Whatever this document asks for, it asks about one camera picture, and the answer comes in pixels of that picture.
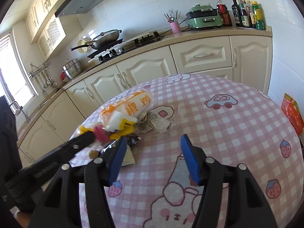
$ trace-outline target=tablecloth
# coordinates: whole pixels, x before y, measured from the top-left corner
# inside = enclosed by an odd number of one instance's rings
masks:
[[[222,164],[244,163],[261,187],[279,227],[294,216],[303,190],[304,165],[300,142],[280,108],[262,92],[246,85],[203,74],[176,74],[147,81],[103,106],[138,90],[154,95],[151,108],[173,120],[185,111],[181,124],[166,133],[149,132],[132,148],[135,165],[121,168],[106,188],[117,228],[191,227],[203,187],[189,177],[180,150],[187,134],[194,146]],[[98,120],[99,109],[83,125]],[[87,164],[89,148],[72,166]],[[223,185],[218,227],[226,217],[228,189]],[[89,227],[84,186],[80,186],[83,227]]]

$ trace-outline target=gas stove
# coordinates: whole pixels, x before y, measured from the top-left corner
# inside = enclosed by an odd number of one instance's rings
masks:
[[[88,55],[89,62],[93,60],[98,60],[98,64],[86,69],[85,72],[90,71],[91,69],[121,55],[132,51],[134,49],[143,47],[148,44],[152,44],[154,42],[160,41],[163,36],[160,36],[158,32],[148,33],[144,35],[140,35],[136,38],[130,39],[126,42],[123,42],[122,39],[112,42],[102,49],[93,52],[92,54]]]

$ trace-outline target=kitchen window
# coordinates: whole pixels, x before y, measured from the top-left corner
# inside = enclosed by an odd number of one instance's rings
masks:
[[[36,91],[20,61],[11,32],[0,35],[0,82],[0,96],[4,95],[10,103],[16,100],[24,107],[35,97]]]

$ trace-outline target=window frame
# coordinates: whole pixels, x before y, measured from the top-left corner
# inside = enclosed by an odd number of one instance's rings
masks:
[[[13,29],[10,28],[8,30],[4,30],[2,33],[0,33],[0,39],[2,39],[3,37],[9,35],[9,40],[10,40],[10,43],[12,45],[12,48],[13,48],[13,52],[14,52],[14,55],[15,55],[15,58],[16,58],[16,61],[17,61],[17,64],[19,66],[19,69],[25,79],[25,82],[29,88],[29,90],[31,91],[32,93],[32,97],[30,98],[30,100],[23,106],[23,109],[25,109],[26,107],[28,107],[33,101],[34,99],[38,96],[38,92],[36,91],[36,89],[34,88],[32,82],[30,81],[29,79],[29,76],[24,68],[24,65],[22,63],[22,60],[21,60],[21,57],[20,57],[20,54],[19,54],[19,51],[17,49],[17,46],[16,46],[16,42],[15,42],[15,36],[14,36],[14,33],[13,33]],[[3,78],[2,78],[2,74],[0,75],[0,83],[2,85],[2,89],[4,90],[5,94],[6,94],[6,98],[8,99],[8,102],[12,103],[15,99],[14,97],[12,96],[12,94],[10,93],[10,90],[8,89],[7,85],[5,84]],[[13,109],[15,110],[17,108],[17,106],[15,104],[12,105]]]

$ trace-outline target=screw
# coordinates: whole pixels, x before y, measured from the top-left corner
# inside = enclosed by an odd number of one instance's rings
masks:
[[[102,158],[95,158],[94,159],[94,163],[95,164],[100,164],[100,163],[102,163],[103,162],[103,159]]]
[[[67,170],[69,167],[70,167],[69,164],[63,164],[63,165],[61,166],[61,169]]]
[[[244,164],[239,164],[239,168],[240,168],[241,170],[246,170],[246,169],[247,169],[247,166],[244,165]]]
[[[212,158],[212,157],[207,157],[207,158],[206,158],[206,162],[209,163],[209,164],[213,164],[213,163],[214,163],[214,158]]]

